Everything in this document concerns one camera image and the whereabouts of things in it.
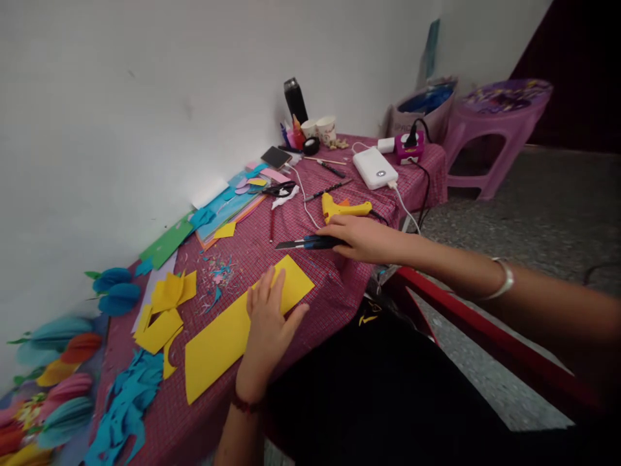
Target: paper cup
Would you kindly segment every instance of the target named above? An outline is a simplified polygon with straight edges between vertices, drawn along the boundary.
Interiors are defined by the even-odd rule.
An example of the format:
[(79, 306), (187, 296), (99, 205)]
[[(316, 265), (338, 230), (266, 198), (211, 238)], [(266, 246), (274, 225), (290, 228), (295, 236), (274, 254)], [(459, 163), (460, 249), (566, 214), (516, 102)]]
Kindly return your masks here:
[(317, 136), (317, 122), (315, 120), (306, 120), (302, 125), (302, 133), (306, 136), (306, 139)]
[(325, 116), (317, 121), (317, 137), (324, 146), (330, 147), (330, 141), (336, 140), (335, 116)]

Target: tape roll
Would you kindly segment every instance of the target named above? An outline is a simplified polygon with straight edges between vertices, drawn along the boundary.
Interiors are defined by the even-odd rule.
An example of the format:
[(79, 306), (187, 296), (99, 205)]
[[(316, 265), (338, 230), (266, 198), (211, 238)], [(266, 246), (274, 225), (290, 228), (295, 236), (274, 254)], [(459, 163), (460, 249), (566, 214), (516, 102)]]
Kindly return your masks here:
[(304, 141), (304, 145), (302, 146), (302, 152), (304, 152), (304, 155), (315, 155), (317, 152), (319, 152), (319, 147), (319, 138), (308, 138), (306, 141)]

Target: yellow glue gun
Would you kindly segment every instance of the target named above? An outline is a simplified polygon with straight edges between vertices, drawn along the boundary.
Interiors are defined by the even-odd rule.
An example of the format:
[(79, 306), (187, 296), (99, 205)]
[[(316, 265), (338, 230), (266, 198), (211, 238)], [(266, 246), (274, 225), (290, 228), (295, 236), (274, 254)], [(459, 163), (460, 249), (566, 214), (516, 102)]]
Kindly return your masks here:
[(325, 217), (325, 224), (330, 223), (330, 219), (333, 215), (355, 215), (358, 217), (369, 215), (373, 206), (369, 201), (357, 206), (340, 206), (334, 203), (334, 199), (328, 193), (323, 193), (321, 196), (321, 207), (323, 208), (323, 216)]

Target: pink checkered tablecloth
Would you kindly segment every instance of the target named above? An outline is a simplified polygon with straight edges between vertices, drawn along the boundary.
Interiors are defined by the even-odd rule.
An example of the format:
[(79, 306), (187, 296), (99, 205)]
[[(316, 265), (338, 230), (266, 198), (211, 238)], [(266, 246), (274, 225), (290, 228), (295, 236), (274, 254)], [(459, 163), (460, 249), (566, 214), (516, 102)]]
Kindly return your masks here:
[[(349, 198), (351, 205), (365, 201), (373, 204), (373, 209), (385, 217), (393, 227), (398, 227), (404, 216), (395, 193), (387, 188), (369, 191), (358, 171), (351, 162), (351, 146), (360, 141), (368, 146), (376, 144), (372, 138), (341, 135), (347, 139), (350, 148), (329, 151), (322, 148), (317, 157), (344, 161), (346, 166), (333, 165), (338, 170), (353, 178), (353, 181), (331, 194), (339, 203)], [(357, 145), (356, 150), (363, 148)], [(393, 165), (394, 156), (387, 158)], [(428, 206), (446, 202), (446, 165), (444, 150), (430, 144), (422, 158), (421, 164), (431, 175), (431, 189)], [(314, 161), (302, 160), (297, 166), (307, 195), (318, 192), (340, 181), (337, 176)], [(422, 206), (426, 177), (423, 171), (414, 165), (397, 166), (399, 173), (398, 188), (406, 206), (414, 211)], [(288, 175), (298, 181), (294, 172)], [(274, 216), (274, 245), (281, 241), (300, 239), (315, 231), (304, 211), (299, 193), (293, 200), (276, 208)], [(228, 397), (234, 384), (239, 361), (234, 364), (218, 381), (211, 386), (196, 402), (188, 406), (185, 391), (184, 348), (196, 334), (222, 313), (235, 299), (257, 281), (259, 275), (270, 265), (278, 262), (284, 255), (290, 254), (315, 284), (315, 288), (304, 298), (310, 305), (310, 311), (302, 322), (296, 338), (293, 340), (285, 357), (281, 361), (277, 374), (282, 373), (312, 348), (344, 327), (356, 314), (367, 281), (371, 276), (372, 266), (344, 259), (331, 250), (274, 250), (268, 241), (270, 228), (271, 199), (262, 202), (244, 221), (237, 225), (235, 236), (219, 240), (212, 248), (201, 252), (202, 247), (194, 235), (179, 248), (175, 273), (196, 270), (198, 278), (197, 296), (179, 307), (184, 322), (183, 332), (175, 339), (170, 353), (170, 361), (177, 371), (160, 385), (160, 391), (153, 404), (147, 410), (144, 423), (146, 426), (146, 444), (138, 453), (132, 464), (135, 465), (171, 465), (192, 464), (209, 454), (216, 446), (226, 415)], [(317, 198), (307, 204), (309, 212), (317, 224), (324, 224), (321, 211), (321, 199)], [(205, 303), (210, 303), (215, 290), (211, 280), (203, 281), (208, 271), (208, 261), (203, 258), (232, 260), (234, 276), (223, 296), (213, 309), (204, 313)], [(147, 277), (135, 279), (135, 283), (144, 287)], [(114, 383), (116, 375), (127, 368), (133, 349), (138, 346), (131, 336), (131, 328), (138, 314), (138, 306), (129, 314), (111, 319), (101, 380), (97, 394), (95, 423), (98, 425), (104, 410), (105, 396)], [(133, 439), (124, 449), (119, 464), (124, 464)]]

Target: plastic stool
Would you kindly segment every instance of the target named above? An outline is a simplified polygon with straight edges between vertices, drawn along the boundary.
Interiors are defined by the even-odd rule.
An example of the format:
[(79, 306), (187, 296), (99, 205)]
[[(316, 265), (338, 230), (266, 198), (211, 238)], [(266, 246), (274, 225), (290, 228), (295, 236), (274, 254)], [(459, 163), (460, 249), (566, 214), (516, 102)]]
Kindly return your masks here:
[(505, 145), (486, 175), (449, 175), (448, 186), (480, 188), (477, 200), (492, 199), (541, 118), (551, 94), (552, 85), (546, 81), (511, 80), (480, 87), (456, 103), (444, 142), (447, 170), (463, 146), (474, 138), (501, 135)]

